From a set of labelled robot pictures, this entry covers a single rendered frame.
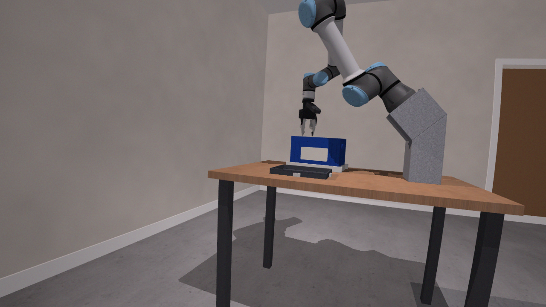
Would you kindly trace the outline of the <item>blue plastic crate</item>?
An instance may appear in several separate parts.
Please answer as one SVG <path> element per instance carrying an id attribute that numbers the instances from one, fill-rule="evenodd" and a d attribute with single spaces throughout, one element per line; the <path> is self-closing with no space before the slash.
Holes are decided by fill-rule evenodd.
<path id="1" fill-rule="evenodd" d="M 343 144 L 339 138 L 292 136 L 290 162 L 341 167 L 346 153 Z"/>

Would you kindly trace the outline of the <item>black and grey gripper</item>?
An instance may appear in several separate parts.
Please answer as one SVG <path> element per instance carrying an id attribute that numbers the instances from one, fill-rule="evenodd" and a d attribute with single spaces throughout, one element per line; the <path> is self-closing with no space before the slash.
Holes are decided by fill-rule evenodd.
<path id="1" fill-rule="evenodd" d="M 299 119 L 301 119 L 302 123 L 300 124 L 299 128 L 302 129 L 302 136 L 304 134 L 304 129 L 305 129 L 305 124 L 307 123 L 307 120 L 306 119 L 310 119 L 310 124 L 309 124 L 309 128 L 312 130 L 311 134 L 313 136 L 314 134 L 314 131 L 315 131 L 315 127 L 316 127 L 316 124 L 317 124 L 317 116 L 316 116 L 316 113 L 312 113 L 308 107 L 306 107 L 306 103 L 309 102 L 314 102 L 314 99 L 312 98 L 303 98 L 302 100 L 302 103 L 303 103 L 303 109 L 302 110 L 299 110 Z M 302 126 L 301 126 L 302 125 Z"/>

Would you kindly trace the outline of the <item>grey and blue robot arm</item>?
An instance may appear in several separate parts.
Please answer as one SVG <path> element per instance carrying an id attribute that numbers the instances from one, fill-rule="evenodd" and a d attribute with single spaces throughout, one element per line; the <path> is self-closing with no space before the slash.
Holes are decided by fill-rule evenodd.
<path id="1" fill-rule="evenodd" d="M 302 25 L 318 33 L 328 51 L 326 68 L 316 74 L 304 74 L 302 98 L 315 99 L 315 88 L 340 74 L 343 77 L 343 97 L 354 107 L 360 107 L 379 95 L 387 112 L 391 113 L 416 93 L 382 62 L 366 70 L 359 68 L 343 39 L 344 0 L 303 0 L 298 11 Z"/>

